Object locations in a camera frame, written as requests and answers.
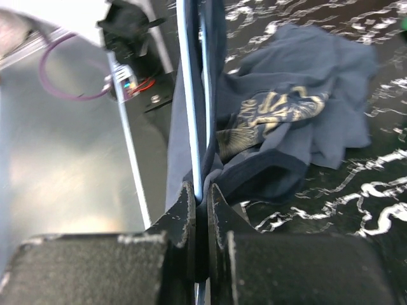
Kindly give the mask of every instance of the red wire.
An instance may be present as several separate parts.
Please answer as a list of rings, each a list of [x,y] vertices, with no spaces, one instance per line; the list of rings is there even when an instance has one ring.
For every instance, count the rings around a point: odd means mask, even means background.
[[[145,85],[148,81],[149,84],[143,88],[141,88],[143,85]],[[145,81],[143,81],[141,84],[139,84],[137,87],[135,87],[132,91],[132,94],[135,94],[136,92],[143,92],[146,91],[148,88],[151,88],[155,84],[155,79],[150,80],[147,78]]]

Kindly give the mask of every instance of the gold printed design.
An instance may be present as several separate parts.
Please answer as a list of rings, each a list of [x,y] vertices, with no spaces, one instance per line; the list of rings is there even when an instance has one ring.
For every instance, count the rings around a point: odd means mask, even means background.
[[[287,104],[288,94],[279,94],[274,91],[268,92],[260,103],[254,98],[243,101],[237,115],[236,127],[216,133],[221,159],[232,158],[261,143],[263,139],[259,139],[260,131],[262,137],[265,138],[278,127],[279,123],[300,121],[318,115],[329,98],[327,93],[323,93],[322,98],[316,95],[308,96],[304,86],[293,87],[290,94],[293,92],[298,92],[301,99],[290,105]]]

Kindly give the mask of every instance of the cloth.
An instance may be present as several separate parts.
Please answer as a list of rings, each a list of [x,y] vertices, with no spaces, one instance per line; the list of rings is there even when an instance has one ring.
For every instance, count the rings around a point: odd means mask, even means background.
[[[301,187],[311,163],[338,168],[347,147],[369,145],[364,110],[368,82],[378,67],[375,50],[315,26],[289,24],[229,75],[223,72],[224,7],[219,1],[212,6],[217,6],[209,31],[217,131],[213,151],[202,161],[205,187],[217,183],[231,205],[246,200],[284,203]],[[197,31],[194,22],[191,18],[188,23],[192,33]],[[190,46],[198,130],[204,130],[199,44],[192,41]],[[191,180],[184,84],[178,71],[166,208],[176,202],[181,182]],[[204,136],[198,138],[205,144]]]

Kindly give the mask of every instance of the black machine part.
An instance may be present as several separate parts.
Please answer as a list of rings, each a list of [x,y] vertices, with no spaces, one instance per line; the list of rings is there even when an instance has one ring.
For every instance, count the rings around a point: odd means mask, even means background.
[[[174,76],[165,73],[155,40],[149,29],[158,27],[165,19],[149,21],[141,7],[124,0],[109,0],[111,7],[106,18],[97,25],[103,31],[107,50],[114,52],[117,62],[131,68],[138,83],[153,80],[154,86],[139,92],[135,102],[142,112],[149,112],[172,101]]]
[[[128,65],[138,80],[163,73],[160,57],[148,30],[164,22],[150,22],[143,10],[122,0],[113,0],[105,20],[97,25],[103,30],[106,49],[113,51],[119,64]]]
[[[371,242],[332,234],[260,234],[207,200],[207,255],[197,255],[191,184],[144,233],[36,236],[0,281],[0,304],[194,304],[208,265],[211,304],[405,304]],[[207,264],[198,259],[207,257]]]

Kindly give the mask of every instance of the graphic print on shirt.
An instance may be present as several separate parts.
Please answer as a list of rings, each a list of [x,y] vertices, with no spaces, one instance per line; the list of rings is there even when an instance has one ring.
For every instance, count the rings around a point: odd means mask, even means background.
[[[308,96],[304,86],[291,88],[288,94],[264,91],[242,102],[230,127],[217,132],[220,157],[227,160],[264,142],[279,124],[313,118],[324,108],[328,93]]]

